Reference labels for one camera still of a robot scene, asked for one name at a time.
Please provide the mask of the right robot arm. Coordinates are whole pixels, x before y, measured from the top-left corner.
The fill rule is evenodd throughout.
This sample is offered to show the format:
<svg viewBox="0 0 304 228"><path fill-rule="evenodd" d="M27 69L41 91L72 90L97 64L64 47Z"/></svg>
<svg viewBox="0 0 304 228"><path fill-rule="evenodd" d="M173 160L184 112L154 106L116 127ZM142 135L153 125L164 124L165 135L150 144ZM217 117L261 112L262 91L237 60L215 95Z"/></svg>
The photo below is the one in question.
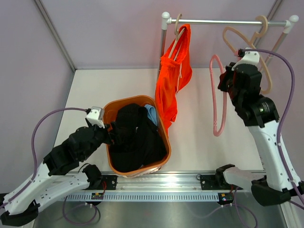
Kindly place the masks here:
<svg viewBox="0 0 304 228"><path fill-rule="evenodd" d="M241 170L233 164L216 169L215 183L225 189L229 185L250 191L262 206L285 203L298 192L304 193L304 182L289 178L280 152L286 153L278 137L279 114L275 103L261 95L262 74L255 65L231 62L220 75L218 88L227 92L238 116L254 138L265 175Z"/></svg>

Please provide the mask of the beige wooden hanger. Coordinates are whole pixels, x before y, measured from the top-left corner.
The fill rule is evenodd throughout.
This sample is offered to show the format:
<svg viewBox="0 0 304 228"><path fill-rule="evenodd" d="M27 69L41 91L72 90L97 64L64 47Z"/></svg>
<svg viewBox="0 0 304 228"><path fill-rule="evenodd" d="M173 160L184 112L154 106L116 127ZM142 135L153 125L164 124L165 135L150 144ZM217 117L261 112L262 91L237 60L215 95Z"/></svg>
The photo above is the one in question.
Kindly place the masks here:
<svg viewBox="0 0 304 228"><path fill-rule="evenodd" d="M175 34L175 41L173 43L173 46L171 48L171 51L169 53L169 58L172 57L172 54L175 50L175 47L180 39L180 37L182 36L183 32L184 32L184 29L182 29L182 31L180 32L179 28L178 28L178 23L179 23L179 20L182 18L182 14L180 13L177 18L176 18L176 21L175 21L175 31L174 31L174 34Z"/></svg>

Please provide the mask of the light blue shorts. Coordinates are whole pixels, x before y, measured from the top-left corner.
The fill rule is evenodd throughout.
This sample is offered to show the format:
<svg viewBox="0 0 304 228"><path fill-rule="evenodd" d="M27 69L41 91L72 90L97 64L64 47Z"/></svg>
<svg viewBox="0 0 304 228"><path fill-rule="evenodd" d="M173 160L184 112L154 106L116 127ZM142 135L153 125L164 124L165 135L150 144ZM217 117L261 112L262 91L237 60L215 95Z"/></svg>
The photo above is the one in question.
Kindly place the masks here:
<svg viewBox="0 0 304 228"><path fill-rule="evenodd" d="M157 113L156 108L150 104L146 104L144 106L147 110L147 116L148 118L157 126L158 125L158 119L157 119Z"/></svg>

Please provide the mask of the black shorts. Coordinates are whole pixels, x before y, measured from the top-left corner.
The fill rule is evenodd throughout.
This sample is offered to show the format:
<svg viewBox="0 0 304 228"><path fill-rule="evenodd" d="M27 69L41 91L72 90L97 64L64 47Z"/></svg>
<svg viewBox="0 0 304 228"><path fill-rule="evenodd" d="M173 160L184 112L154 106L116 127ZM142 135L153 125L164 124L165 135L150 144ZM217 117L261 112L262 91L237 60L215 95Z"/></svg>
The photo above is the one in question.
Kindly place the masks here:
<svg viewBox="0 0 304 228"><path fill-rule="evenodd" d="M158 127L148 118L145 107L128 104L118 110L117 144L110 145L112 166L119 172L131 172L161 161L167 150Z"/></svg>

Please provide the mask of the pink hanger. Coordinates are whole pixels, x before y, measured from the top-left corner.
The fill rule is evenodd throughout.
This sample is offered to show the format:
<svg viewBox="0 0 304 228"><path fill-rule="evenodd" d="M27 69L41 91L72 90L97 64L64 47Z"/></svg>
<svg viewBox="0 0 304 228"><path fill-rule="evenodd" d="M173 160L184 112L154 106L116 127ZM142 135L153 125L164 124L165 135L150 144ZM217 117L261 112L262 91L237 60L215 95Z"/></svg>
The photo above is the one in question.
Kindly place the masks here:
<svg viewBox="0 0 304 228"><path fill-rule="evenodd" d="M213 73L213 62L216 61L220 73L224 73L224 67L220 61L218 55L214 54L209 62L209 74L210 74L210 82L211 82L211 94L212 94L212 107L213 107L213 135L215 137L219 137L225 128L226 118L227 118L227 93L223 92L223 104L222 104L222 117L220 128L218 129L218 112L217 112L217 99L216 99L216 89L215 89L215 80Z"/></svg>

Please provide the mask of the orange shorts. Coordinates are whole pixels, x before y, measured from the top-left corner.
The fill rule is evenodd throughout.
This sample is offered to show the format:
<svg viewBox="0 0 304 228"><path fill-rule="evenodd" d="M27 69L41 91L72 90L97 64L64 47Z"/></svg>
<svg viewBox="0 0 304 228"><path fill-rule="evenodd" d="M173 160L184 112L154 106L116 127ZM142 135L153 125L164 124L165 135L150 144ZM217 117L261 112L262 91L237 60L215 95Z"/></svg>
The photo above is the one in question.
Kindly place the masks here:
<svg viewBox="0 0 304 228"><path fill-rule="evenodd" d="M179 31L182 35L178 42L173 41L161 57L161 70L155 89L156 107L166 132L177 117L176 94L189 83L192 77L190 25L182 25Z"/></svg>

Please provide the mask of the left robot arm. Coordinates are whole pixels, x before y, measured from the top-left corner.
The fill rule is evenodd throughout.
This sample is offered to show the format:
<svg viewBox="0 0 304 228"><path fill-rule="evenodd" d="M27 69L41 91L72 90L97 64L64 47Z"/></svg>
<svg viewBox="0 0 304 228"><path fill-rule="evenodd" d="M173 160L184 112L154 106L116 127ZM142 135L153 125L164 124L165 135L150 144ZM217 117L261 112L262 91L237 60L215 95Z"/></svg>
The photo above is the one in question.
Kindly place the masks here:
<svg viewBox="0 0 304 228"><path fill-rule="evenodd" d="M53 183L87 160L101 144L111 144L109 128L109 124L104 128L97 125L78 128L45 156L35 178L29 178L11 193L1 194L0 205L5 209L0 216L2 224L24 226L61 198L78 190L98 189L103 177L92 164L59 184Z"/></svg>

